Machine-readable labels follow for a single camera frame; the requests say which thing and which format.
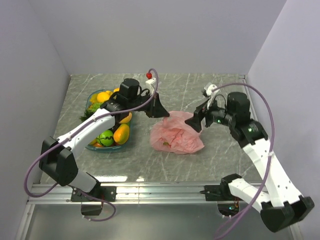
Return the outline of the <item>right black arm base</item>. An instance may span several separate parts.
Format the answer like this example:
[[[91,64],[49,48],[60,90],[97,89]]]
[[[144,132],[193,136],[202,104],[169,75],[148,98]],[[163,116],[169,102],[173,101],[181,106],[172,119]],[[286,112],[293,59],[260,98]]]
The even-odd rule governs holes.
[[[240,212],[242,199],[231,195],[220,185],[205,185],[199,193],[204,195],[206,202],[217,202],[218,212],[223,218],[231,218]]]

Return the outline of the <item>green pineapple crown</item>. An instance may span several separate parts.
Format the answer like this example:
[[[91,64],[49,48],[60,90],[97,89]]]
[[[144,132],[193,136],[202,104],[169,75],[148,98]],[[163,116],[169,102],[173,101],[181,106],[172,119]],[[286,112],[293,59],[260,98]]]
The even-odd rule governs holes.
[[[86,109],[82,116],[79,117],[80,121],[83,123],[93,115],[93,112],[89,109]]]

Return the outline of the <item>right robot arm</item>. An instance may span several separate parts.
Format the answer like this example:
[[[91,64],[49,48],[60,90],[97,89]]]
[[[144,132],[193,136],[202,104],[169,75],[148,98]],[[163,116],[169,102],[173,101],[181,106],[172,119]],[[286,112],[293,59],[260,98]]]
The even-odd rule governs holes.
[[[231,92],[225,99],[225,106],[219,107],[217,91],[203,90],[202,94],[207,100],[196,107],[193,117],[185,123],[197,132],[202,130],[202,120],[205,120],[206,127],[213,123],[227,126],[265,181],[263,186],[267,189],[266,193],[258,192],[256,187],[234,173],[221,179],[218,190],[206,185],[202,191],[206,200],[240,199],[246,203],[252,202],[264,225],[273,233],[302,221],[314,208],[314,201],[309,196],[303,196],[294,186],[275,153],[270,151],[271,140],[263,126],[251,118],[247,95]]]

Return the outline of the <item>teal plastic fruit tray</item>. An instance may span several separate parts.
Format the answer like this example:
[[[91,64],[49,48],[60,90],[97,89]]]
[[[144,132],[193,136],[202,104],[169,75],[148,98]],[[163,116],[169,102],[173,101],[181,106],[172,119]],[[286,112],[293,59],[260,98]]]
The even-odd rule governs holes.
[[[98,95],[102,97],[106,95],[111,96],[112,93],[112,90],[104,89],[93,92],[87,99],[83,116],[79,119],[84,122],[99,108],[102,103],[98,101]],[[116,123],[112,128],[102,132],[85,148],[100,153],[119,151],[129,141],[132,116],[133,115],[129,113],[123,121]]]

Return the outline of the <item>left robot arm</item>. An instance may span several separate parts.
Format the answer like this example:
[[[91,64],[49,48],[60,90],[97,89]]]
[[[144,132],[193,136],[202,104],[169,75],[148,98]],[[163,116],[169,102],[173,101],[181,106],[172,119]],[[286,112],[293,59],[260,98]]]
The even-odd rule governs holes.
[[[89,201],[100,198],[100,182],[77,166],[76,158],[83,149],[103,131],[120,123],[130,112],[142,111],[149,118],[170,115],[156,91],[148,90],[145,95],[140,95],[139,89],[137,80],[126,78],[119,91],[113,93],[87,120],[57,139],[46,138],[42,143],[41,153],[44,156],[39,161],[39,168],[57,184],[81,190]]]

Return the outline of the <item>green striped watermelon ball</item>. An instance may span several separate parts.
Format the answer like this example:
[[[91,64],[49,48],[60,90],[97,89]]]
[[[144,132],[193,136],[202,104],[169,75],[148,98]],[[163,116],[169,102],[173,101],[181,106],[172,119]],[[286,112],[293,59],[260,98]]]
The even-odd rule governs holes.
[[[113,135],[111,130],[106,130],[96,138],[96,142],[103,147],[110,147],[114,143]]]

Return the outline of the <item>orange peach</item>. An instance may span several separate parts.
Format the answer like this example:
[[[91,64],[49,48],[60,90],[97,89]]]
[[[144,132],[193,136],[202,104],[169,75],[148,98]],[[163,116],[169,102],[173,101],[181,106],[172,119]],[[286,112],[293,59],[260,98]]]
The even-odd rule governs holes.
[[[129,112],[129,113],[128,113],[128,116],[126,116],[125,118],[123,118],[119,123],[120,123],[120,124],[127,124],[127,123],[129,123],[129,122],[131,121],[131,119],[132,119],[132,113]]]

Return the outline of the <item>yellow orange fruit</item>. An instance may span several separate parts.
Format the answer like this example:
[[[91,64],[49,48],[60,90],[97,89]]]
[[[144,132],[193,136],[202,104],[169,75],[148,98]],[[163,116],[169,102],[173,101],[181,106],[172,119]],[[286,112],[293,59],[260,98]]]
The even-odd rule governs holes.
[[[112,91],[102,91],[99,92],[96,96],[96,100],[98,103],[104,103],[105,101],[108,101],[113,94]]]

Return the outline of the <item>orange mango at tray bottom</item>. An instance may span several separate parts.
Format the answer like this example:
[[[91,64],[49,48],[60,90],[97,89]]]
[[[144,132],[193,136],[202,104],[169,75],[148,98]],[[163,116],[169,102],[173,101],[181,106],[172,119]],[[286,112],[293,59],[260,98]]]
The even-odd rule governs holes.
[[[113,139],[118,145],[125,144],[130,136],[130,127],[129,125],[123,123],[117,130],[113,133]]]

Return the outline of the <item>pink plastic bag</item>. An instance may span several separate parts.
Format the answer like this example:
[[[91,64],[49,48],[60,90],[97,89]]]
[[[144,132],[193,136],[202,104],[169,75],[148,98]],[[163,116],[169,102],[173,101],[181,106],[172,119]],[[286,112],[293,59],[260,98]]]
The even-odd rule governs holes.
[[[194,154],[205,145],[196,132],[185,120],[193,116],[190,112],[170,111],[169,117],[157,122],[150,131],[150,145],[157,151],[178,155]]]

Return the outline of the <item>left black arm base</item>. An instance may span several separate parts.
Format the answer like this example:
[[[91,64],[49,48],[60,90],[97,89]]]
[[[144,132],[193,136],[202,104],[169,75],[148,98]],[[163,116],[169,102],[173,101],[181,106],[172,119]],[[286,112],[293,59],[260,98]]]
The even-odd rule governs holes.
[[[107,219],[111,219],[116,214],[116,186],[99,186],[92,192],[86,193],[78,188],[74,188],[71,194],[71,203],[80,203],[80,212],[84,218],[97,217],[102,213],[103,207],[109,205],[112,213]]]

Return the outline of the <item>aluminium mounting rail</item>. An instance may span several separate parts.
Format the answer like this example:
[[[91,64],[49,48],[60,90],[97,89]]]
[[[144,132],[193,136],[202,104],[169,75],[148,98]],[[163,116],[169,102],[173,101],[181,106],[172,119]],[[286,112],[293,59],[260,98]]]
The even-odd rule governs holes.
[[[105,187],[115,186],[114,205],[143,204],[206,204],[200,191],[205,185],[218,186],[218,182],[105,182]],[[74,190],[69,186],[56,186],[48,194],[29,197],[28,205],[99,205],[99,201],[73,201]]]

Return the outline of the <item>green grape bunch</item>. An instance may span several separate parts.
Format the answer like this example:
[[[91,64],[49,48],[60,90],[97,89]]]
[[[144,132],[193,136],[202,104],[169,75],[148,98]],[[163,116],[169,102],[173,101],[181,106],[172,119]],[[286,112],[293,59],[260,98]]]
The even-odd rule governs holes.
[[[100,108],[101,105],[102,105],[101,102],[93,103],[87,108],[87,111],[90,113],[95,113],[97,109]]]

